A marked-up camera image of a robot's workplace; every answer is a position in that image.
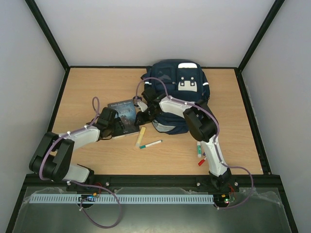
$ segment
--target backpack pocket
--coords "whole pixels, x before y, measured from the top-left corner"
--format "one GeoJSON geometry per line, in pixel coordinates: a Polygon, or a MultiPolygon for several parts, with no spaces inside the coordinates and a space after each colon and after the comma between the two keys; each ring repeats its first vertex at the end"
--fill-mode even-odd
{"type": "MultiPolygon", "coordinates": [[[[158,64],[152,68],[151,77],[160,79],[166,86],[168,91],[176,90],[176,73],[173,65],[158,64]]],[[[151,80],[156,92],[164,91],[163,85],[157,80],[151,80]]]]}
{"type": "Polygon", "coordinates": [[[179,91],[201,92],[198,68],[178,68],[177,86],[179,91]]]}

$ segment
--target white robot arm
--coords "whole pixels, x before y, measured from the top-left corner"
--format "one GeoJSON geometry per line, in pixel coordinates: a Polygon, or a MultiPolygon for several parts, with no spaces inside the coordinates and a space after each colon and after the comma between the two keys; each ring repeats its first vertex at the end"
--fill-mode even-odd
{"type": "Polygon", "coordinates": [[[216,188],[220,188],[231,176],[230,169],[224,166],[225,160],[219,147],[216,136],[217,127],[214,121],[203,111],[190,106],[190,103],[203,108],[211,115],[212,112],[206,101],[180,102],[165,95],[157,96],[151,88],[146,89],[142,95],[147,100],[147,105],[139,102],[142,109],[136,117],[136,124],[143,125],[151,122],[155,116],[161,112],[172,113],[186,120],[190,134],[201,143],[209,164],[209,173],[212,176],[212,183],[216,188]]]}

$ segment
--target book cover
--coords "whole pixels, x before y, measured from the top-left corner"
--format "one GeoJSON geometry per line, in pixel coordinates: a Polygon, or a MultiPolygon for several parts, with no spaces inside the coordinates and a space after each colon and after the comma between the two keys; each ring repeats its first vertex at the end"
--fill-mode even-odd
{"type": "Polygon", "coordinates": [[[114,138],[139,132],[139,126],[134,125],[136,110],[133,100],[124,100],[116,103],[110,103],[108,104],[108,108],[113,108],[118,111],[119,117],[124,125],[123,133],[114,134],[114,138]]]}

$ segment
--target white wall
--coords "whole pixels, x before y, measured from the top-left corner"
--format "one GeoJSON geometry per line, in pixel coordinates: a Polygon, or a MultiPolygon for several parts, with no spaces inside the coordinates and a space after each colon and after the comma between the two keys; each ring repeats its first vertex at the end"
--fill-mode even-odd
{"type": "Polygon", "coordinates": [[[236,67],[274,0],[36,0],[70,65],[236,67]]]}
{"type": "Polygon", "coordinates": [[[23,0],[0,7],[0,232],[47,129],[64,70],[23,0]]]}
{"type": "Polygon", "coordinates": [[[298,230],[311,221],[311,1],[287,0],[243,72],[298,230]]]}

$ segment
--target wooden surface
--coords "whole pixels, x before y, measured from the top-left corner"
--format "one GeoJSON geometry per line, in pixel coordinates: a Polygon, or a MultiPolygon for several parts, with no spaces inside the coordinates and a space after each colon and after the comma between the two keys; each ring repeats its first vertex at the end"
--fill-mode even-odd
{"type": "MultiPolygon", "coordinates": [[[[244,166],[252,174],[262,174],[234,70],[205,69],[211,89],[208,105],[220,124],[219,142],[225,161],[244,166]]],[[[81,128],[94,117],[91,100],[99,97],[101,109],[108,103],[131,99],[145,69],[72,68],[54,124],[54,133],[81,128]]],[[[74,151],[72,162],[96,174],[200,175],[208,174],[208,163],[201,167],[196,141],[189,133],[158,133],[145,125],[142,145],[163,142],[145,149],[135,147],[138,134],[88,144],[74,151]]],[[[245,174],[233,169],[233,174],[245,174]]]]}

